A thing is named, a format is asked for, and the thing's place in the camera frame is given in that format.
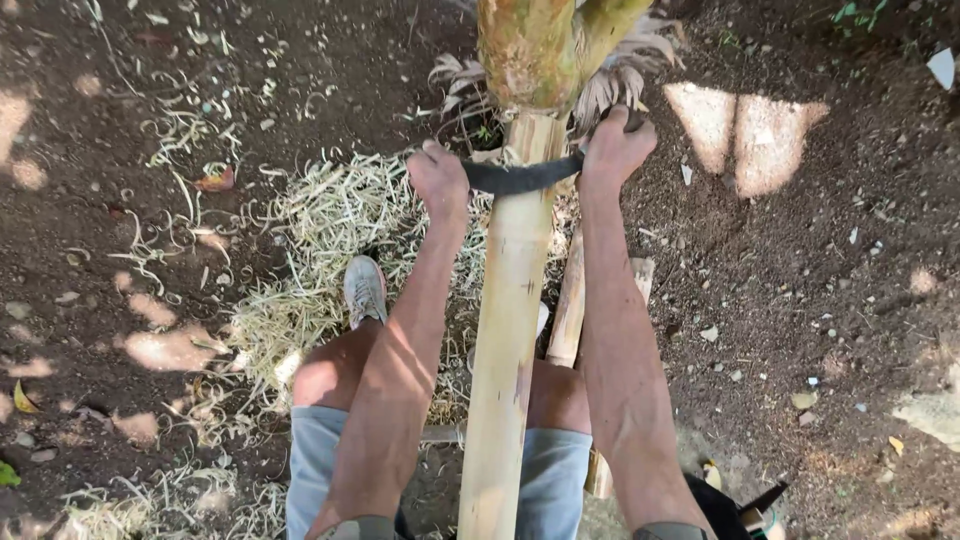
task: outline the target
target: soil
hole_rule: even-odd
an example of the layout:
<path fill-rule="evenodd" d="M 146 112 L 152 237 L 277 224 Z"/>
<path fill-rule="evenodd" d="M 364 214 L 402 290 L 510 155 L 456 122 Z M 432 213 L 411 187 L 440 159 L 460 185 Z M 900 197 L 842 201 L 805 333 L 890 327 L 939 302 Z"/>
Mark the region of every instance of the soil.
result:
<path fill-rule="evenodd" d="M 204 209 L 238 213 L 279 187 L 256 173 L 261 163 L 294 170 L 333 146 L 394 152 L 436 133 L 443 122 L 435 116 L 411 122 L 398 113 L 438 104 L 440 92 L 426 83 L 433 59 L 472 54 L 476 36 L 471 15 L 443 0 L 195 6 L 204 27 L 223 30 L 232 45 L 224 57 L 185 33 L 195 15 L 156 0 L 132 12 L 126 2 L 101 1 L 103 34 L 83 1 L 0 4 L 0 304 L 32 308 L 22 320 L 0 311 L 0 459 L 22 478 L 15 489 L 0 488 L 0 521 L 30 536 L 31 524 L 60 518 L 59 495 L 186 456 L 193 430 L 168 430 L 165 404 L 191 395 L 195 374 L 186 370 L 213 353 L 177 351 L 191 336 L 217 335 L 227 321 L 222 305 L 242 296 L 241 287 L 214 284 L 225 261 L 211 247 L 152 264 L 179 295 L 152 303 L 156 283 L 128 260 L 108 257 L 129 251 L 135 226 L 126 210 L 161 228 L 165 210 L 187 212 L 171 175 L 145 166 L 157 150 L 153 127 L 142 124 L 160 115 L 151 98 L 176 95 L 170 80 L 149 74 L 195 79 L 204 96 L 252 90 L 230 101 L 244 143 L 234 163 L 237 188 L 203 198 Z M 674 0 L 667 7 L 684 23 L 685 70 L 647 82 L 644 103 L 660 144 L 623 192 L 629 246 L 657 265 L 650 312 L 681 447 L 692 449 L 688 465 L 713 458 L 741 500 L 790 481 L 780 509 L 791 537 L 955 537 L 960 455 L 890 411 L 903 394 L 945 389 L 960 348 L 960 94 L 944 91 L 924 66 L 943 47 L 960 45 L 960 6 L 891 0 L 868 31 L 830 20 L 843 4 Z M 152 25 L 147 12 L 169 24 Z M 264 104 L 255 95 L 267 78 L 277 88 Z M 723 92 L 741 105 L 740 126 L 749 119 L 783 126 L 807 104 L 826 113 L 800 122 L 788 141 L 799 145 L 772 154 L 774 161 L 744 142 L 749 135 L 738 126 L 718 169 L 664 96 L 672 84 L 691 94 Z M 312 92 L 323 95 L 311 98 L 321 104 L 315 117 L 298 116 Z M 750 115 L 747 105 L 766 100 L 786 109 Z M 261 131 L 265 119 L 275 124 Z M 204 163 L 224 158 L 222 145 L 199 144 L 178 170 L 197 180 Z M 796 167 L 787 170 L 791 160 Z M 682 163 L 693 169 L 689 186 Z M 766 192 L 758 194 L 746 183 L 751 166 L 787 172 L 782 184 L 761 183 Z M 228 225 L 222 214 L 206 219 Z M 282 275 L 282 248 L 257 233 L 236 236 L 232 268 Z M 157 245 L 170 248 L 163 237 Z M 205 267 L 210 280 L 201 289 Z M 68 291 L 80 296 L 58 303 Z M 714 326 L 719 337 L 707 342 L 699 332 Z M 173 331 L 161 343 L 169 354 L 131 352 L 132 337 L 158 329 Z M 158 356 L 164 361 L 151 361 Z M 790 395 L 813 391 L 813 377 L 817 419 L 801 426 Z M 13 410 L 17 380 L 41 414 Z M 74 411 L 84 405 L 111 414 L 119 429 L 103 433 L 79 419 Z M 57 457 L 33 463 L 13 444 L 21 431 L 39 448 L 57 448 Z M 902 456 L 890 436 L 903 441 Z M 287 445 L 279 433 L 255 449 L 240 441 L 225 447 L 241 476 L 284 479 Z M 196 452 L 207 462 L 220 453 Z M 455 524 L 459 460 L 454 448 L 421 453 L 403 502 L 415 532 Z M 891 466 L 893 480 L 878 483 Z M 582 535 L 621 535 L 615 505 L 588 501 L 587 508 Z"/>

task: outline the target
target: hand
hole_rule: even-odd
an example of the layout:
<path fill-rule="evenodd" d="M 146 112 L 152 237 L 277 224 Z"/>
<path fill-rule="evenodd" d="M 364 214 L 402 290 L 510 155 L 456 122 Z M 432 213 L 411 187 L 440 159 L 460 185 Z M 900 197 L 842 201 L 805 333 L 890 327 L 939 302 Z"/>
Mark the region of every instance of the hand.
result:
<path fill-rule="evenodd" d="M 657 131 L 650 121 L 635 132 L 623 133 L 629 116 L 626 106 L 617 105 L 597 126 L 584 159 L 583 176 L 588 179 L 578 183 L 581 193 L 619 195 L 623 183 L 657 146 Z"/>
<path fill-rule="evenodd" d="M 423 199 L 431 220 L 467 223 L 470 185 L 460 160 L 436 140 L 427 139 L 423 150 L 407 160 L 407 171 L 410 185 Z"/>

